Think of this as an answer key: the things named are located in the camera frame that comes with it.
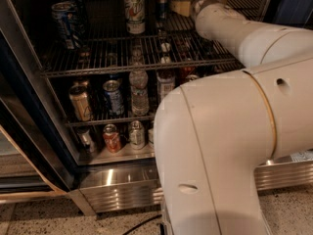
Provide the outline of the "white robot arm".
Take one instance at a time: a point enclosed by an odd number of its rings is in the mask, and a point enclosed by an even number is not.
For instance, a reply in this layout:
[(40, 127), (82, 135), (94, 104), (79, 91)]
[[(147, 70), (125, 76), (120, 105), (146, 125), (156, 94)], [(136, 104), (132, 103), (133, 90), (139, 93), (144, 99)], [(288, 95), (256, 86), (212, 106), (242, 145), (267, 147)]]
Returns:
[(313, 31), (247, 20), (221, 0), (195, 0), (199, 36), (241, 70), (187, 82), (160, 103), (154, 148), (174, 235), (272, 235), (255, 169), (313, 148)]

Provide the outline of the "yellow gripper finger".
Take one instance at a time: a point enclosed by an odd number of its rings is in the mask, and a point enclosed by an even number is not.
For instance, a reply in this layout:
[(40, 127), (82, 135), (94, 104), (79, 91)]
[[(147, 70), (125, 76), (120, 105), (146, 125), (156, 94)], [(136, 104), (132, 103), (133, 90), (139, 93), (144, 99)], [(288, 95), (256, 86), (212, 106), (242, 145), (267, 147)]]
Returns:
[(172, 12), (189, 17), (191, 15), (191, 4), (192, 2), (190, 0), (171, 0), (169, 8)]

